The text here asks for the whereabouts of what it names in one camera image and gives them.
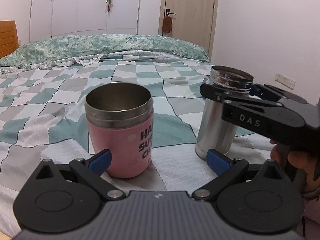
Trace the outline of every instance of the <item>wooden headboard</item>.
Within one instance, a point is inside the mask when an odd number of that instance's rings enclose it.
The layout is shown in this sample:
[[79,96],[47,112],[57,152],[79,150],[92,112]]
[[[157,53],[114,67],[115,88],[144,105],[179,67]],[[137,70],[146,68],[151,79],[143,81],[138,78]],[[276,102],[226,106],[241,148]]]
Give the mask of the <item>wooden headboard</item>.
[[0,57],[9,55],[18,47],[15,21],[0,21]]

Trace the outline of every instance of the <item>blue gripper pad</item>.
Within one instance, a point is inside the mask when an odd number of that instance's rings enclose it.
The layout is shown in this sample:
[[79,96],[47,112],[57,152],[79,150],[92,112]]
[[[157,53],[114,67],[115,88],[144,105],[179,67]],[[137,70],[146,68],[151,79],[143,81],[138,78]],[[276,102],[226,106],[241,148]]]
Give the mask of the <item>blue gripper pad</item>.
[[207,164],[218,176],[231,168],[233,161],[222,153],[210,149],[207,152]]
[[101,175],[107,168],[110,167],[112,155],[110,150],[103,150],[88,160],[87,167],[97,175]]

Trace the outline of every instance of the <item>beige door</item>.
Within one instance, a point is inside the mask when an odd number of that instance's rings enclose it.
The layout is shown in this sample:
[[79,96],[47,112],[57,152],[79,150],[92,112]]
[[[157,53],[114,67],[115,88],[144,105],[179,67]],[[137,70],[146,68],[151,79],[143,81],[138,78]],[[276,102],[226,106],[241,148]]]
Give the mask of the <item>beige door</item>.
[[170,10],[173,30],[163,34],[200,45],[208,52],[212,35],[214,0],[165,0],[161,15]]

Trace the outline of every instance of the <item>door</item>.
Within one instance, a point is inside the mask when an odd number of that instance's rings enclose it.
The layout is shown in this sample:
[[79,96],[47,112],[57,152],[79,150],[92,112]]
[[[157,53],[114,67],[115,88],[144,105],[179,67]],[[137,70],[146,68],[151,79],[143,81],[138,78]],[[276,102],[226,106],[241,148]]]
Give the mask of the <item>door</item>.
[[173,30],[164,34],[200,45],[208,52],[211,39],[214,0],[165,0],[165,11],[170,10]]
[[54,0],[52,36],[76,32],[78,0]]
[[79,0],[76,31],[104,30],[107,25],[107,0]]
[[111,11],[108,13],[107,18],[107,33],[118,33],[117,30],[119,29],[130,29],[128,32],[134,32],[136,34],[139,1],[140,0],[112,0]]
[[51,37],[53,0],[32,0],[30,41]]

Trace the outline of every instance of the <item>door frame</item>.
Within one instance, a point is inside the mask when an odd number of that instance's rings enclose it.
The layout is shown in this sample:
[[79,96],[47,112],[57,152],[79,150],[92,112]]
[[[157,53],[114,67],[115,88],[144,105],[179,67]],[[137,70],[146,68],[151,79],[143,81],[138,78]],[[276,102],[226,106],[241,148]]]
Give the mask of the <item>door frame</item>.
[[[213,2],[214,2],[214,8],[213,8],[212,27],[211,27],[210,43],[209,43],[209,51],[208,51],[208,56],[210,60],[212,57],[213,40],[214,40],[214,33],[216,29],[218,0],[213,0]],[[161,0],[158,35],[162,35],[162,22],[163,22],[162,20],[165,16],[165,3],[166,3],[166,0]]]

